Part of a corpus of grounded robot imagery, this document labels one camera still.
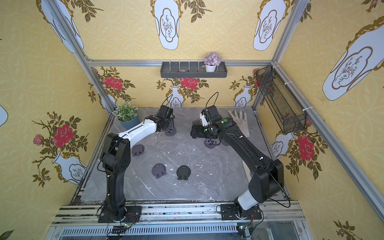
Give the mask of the black phone stand front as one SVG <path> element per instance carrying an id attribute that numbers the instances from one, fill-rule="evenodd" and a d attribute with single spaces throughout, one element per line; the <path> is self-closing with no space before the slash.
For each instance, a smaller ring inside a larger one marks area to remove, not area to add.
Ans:
<path id="1" fill-rule="evenodd" d="M 189 179 L 191 173 L 192 173 L 192 171 L 191 171 L 191 169 L 188 166 L 186 166 L 186 165 L 180 166 L 177 169 L 178 180 L 187 181 Z"/>

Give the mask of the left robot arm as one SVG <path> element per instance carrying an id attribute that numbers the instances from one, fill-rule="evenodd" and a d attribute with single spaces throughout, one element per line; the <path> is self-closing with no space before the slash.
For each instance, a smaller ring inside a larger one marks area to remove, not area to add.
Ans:
<path id="1" fill-rule="evenodd" d="M 107 179 L 107 195 L 101 207 L 99 223 L 127 222 L 128 210 L 124 194 L 125 171 L 131 163 L 131 149 L 139 141 L 169 128 L 175 116 L 173 109 L 162 105 L 155 115 L 119 134 L 107 135 L 100 156 Z"/>

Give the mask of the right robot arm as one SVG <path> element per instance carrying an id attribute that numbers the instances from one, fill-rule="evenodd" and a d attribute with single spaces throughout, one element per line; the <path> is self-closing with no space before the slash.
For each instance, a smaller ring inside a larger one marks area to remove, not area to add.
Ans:
<path id="1" fill-rule="evenodd" d="M 280 160 L 273 160 L 262 153 L 248 138 L 250 137 L 247 114 L 243 111 L 229 111 L 229 116 L 220 115 L 216 106 L 210 106 L 200 113 L 201 124 L 195 121 L 191 130 L 194 139 L 218 139 L 231 146 L 251 171 L 248 189 L 235 199 L 240 211 L 265 202 L 284 190 L 284 166 Z"/>

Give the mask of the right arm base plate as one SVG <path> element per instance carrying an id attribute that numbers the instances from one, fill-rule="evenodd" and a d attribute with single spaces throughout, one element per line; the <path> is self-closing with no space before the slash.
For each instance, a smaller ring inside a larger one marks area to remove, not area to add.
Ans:
<path id="1" fill-rule="evenodd" d="M 263 218 L 258 205 L 248 210 L 243 210 L 237 204 L 221 204 L 219 213 L 222 216 L 222 220 L 225 221 L 261 220 Z"/>

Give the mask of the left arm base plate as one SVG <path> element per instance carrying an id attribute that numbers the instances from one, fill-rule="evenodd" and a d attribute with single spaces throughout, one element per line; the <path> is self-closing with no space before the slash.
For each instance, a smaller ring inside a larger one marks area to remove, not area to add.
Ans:
<path id="1" fill-rule="evenodd" d="M 108 210 L 105 206 L 101 208 L 98 223 L 132 223 L 140 220 L 142 213 L 141 206 L 125 206 L 117 211 Z"/>

